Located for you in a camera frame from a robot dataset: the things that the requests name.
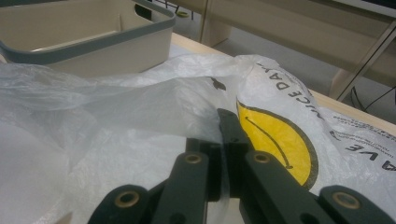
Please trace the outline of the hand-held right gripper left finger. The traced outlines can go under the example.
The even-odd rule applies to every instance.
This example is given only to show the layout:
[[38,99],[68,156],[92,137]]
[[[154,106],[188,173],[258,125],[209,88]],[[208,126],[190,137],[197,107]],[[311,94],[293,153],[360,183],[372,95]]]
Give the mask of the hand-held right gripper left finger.
[[206,224],[207,203],[218,200],[221,144],[188,138],[165,181],[151,224]]

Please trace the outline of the metal stand bar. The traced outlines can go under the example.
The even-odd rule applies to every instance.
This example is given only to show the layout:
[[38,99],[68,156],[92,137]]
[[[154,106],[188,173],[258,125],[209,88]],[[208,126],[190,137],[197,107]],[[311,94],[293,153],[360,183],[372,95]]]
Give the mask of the metal stand bar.
[[353,71],[339,69],[332,80],[329,96],[342,102],[358,80],[363,77],[396,37],[394,20],[379,39],[371,46]]

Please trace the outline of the white smiley-face plastic bag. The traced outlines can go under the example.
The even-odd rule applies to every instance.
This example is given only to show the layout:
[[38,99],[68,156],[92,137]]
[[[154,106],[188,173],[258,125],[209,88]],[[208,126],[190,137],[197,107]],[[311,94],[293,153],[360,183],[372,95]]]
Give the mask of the white smiley-face plastic bag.
[[220,109],[313,193],[356,190],[396,220],[396,136],[320,106],[277,62],[183,55],[82,78],[0,64],[0,224],[86,224],[107,193],[152,188],[186,141],[219,142]]

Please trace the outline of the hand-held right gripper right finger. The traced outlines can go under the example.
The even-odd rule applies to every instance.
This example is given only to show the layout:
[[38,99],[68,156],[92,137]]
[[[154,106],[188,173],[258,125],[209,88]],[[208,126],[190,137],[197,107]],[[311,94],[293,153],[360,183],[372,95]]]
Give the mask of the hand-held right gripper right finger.
[[235,113],[218,114],[230,196],[245,224],[335,224],[276,157],[253,148]]

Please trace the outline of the beige bin with grey rim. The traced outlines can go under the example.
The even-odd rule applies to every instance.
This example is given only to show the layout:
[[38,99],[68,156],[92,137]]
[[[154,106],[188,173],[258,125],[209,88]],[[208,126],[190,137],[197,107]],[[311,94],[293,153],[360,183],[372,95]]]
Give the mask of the beige bin with grey rim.
[[175,23],[148,0],[0,7],[0,56],[80,77],[138,73],[167,60]]

